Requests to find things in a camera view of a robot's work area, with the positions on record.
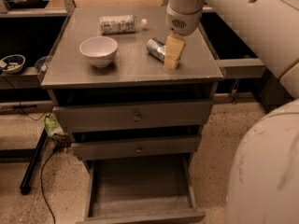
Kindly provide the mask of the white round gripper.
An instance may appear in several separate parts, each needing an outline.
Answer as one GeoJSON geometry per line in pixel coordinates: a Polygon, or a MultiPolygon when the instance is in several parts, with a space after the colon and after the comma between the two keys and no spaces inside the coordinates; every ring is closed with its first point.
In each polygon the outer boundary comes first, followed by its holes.
{"type": "Polygon", "coordinates": [[[164,56],[164,70],[166,72],[174,72],[178,67],[180,57],[186,46],[183,36],[191,35],[197,29],[201,16],[202,10],[183,14],[167,5],[166,25],[173,33],[166,39],[164,56]]]}

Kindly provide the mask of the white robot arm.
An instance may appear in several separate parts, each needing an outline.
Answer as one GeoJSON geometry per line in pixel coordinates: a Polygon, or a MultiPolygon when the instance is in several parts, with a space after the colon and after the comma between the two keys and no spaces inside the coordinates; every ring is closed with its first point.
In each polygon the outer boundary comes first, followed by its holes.
{"type": "Polygon", "coordinates": [[[299,8],[297,0],[168,0],[165,69],[210,6],[265,66],[263,100],[291,101],[257,121],[235,152],[225,224],[299,224],[299,8]]]}

